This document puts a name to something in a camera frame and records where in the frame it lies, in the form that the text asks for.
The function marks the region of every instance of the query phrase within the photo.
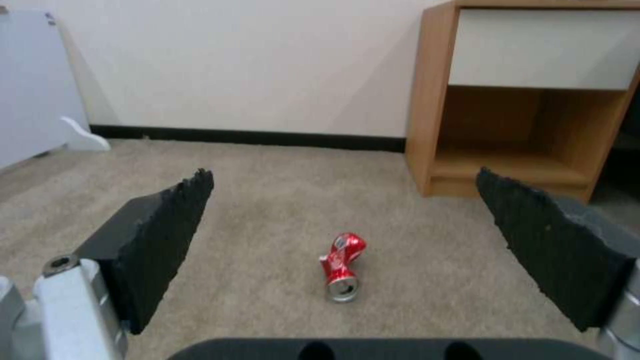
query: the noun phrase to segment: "white drawer front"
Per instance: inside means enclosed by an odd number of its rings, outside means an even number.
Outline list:
[[[451,85],[626,90],[640,11],[462,9]]]

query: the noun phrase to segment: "carpet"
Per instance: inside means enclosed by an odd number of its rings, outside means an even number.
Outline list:
[[[0,274],[30,298],[51,257],[74,250],[131,197],[211,169],[215,190],[187,258],[131,359],[209,338],[526,337],[593,346],[506,248],[479,199],[416,191],[402,154],[112,140],[0,174]],[[349,304],[324,297],[317,257],[353,231],[369,247]]]

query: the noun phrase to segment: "can lid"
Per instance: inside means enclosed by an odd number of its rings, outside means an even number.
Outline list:
[[[353,276],[337,279],[327,285],[327,291],[333,301],[351,301],[358,293],[358,279]]]

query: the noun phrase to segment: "wall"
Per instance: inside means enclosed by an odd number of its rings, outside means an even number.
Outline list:
[[[58,21],[91,124],[404,136],[438,0],[9,0]]]

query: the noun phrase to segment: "crushed soda can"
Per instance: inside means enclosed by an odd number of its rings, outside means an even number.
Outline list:
[[[367,247],[367,243],[354,233],[336,237],[328,255],[320,257],[326,275],[328,296],[336,302],[351,301],[358,293],[358,278],[348,268]]]

